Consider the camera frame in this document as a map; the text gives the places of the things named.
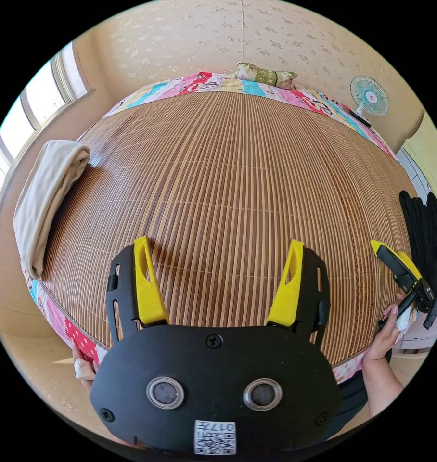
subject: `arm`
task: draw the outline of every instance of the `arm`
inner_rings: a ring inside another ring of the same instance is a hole
[[[385,358],[363,362],[363,379],[370,417],[382,412],[403,391]]]
[[[403,296],[397,294],[401,301]],[[385,353],[393,346],[399,331],[397,322],[397,305],[390,305],[384,311],[388,315],[384,328],[376,335],[373,344],[364,355],[362,369],[363,379],[368,394],[370,417],[383,411],[403,391],[403,385],[393,374],[392,368],[384,358]]]

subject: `yellow plastic part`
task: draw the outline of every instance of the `yellow plastic part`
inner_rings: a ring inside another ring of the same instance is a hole
[[[268,314],[267,323],[273,322],[287,327],[294,324],[302,280],[303,254],[304,243],[293,239],[289,246],[283,276]],[[291,275],[291,280],[286,284],[288,274]]]
[[[167,323],[170,324],[154,272],[154,266],[148,247],[148,239],[146,236],[143,236],[139,239],[135,239],[133,244],[137,304],[140,321],[145,325],[159,321],[167,321]]]
[[[377,255],[377,251],[379,250],[380,246],[387,247],[393,254],[395,254],[408,268],[410,273],[416,278],[416,280],[420,280],[422,278],[419,270],[416,268],[416,265],[412,262],[412,260],[401,250],[398,250],[397,252],[394,252],[388,245],[384,244],[383,242],[380,241],[375,241],[374,239],[371,239],[371,247],[373,248],[374,253]]]

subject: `screw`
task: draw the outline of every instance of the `screw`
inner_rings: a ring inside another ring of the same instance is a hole
[[[109,409],[101,408],[100,415],[102,419],[106,420],[107,422],[112,422],[114,420],[114,414]]]
[[[206,345],[209,348],[218,348],[222,344],[220,335],[212,334],[206,339]]]
[[[316,419],[315,419],[315,425],[318,427],[323,426],[326,421],[328,420],[329,413],[328,412],[322,412]]]

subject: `electric fan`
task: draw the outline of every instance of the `electric fan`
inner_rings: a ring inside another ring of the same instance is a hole
[[[389,101],[384,89],[371,77],[356,76],[350,84],[353,101],[358,105],[356,111],[350,113],[368,127],[371,124],[364,114],[383,116],[389,108]]]

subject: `bed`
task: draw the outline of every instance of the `bed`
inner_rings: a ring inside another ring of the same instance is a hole
[[[150,239],[170,320],[262,325],[288,245],[326,262],[322,350],[341,383],[359,369],[396,285],[369,240],[410,253],[391,149],[328,96],[202,72],[145,86],[81,138],[90,164],[49,236],[31,296],[58,335],[98,363],[112,258]]]

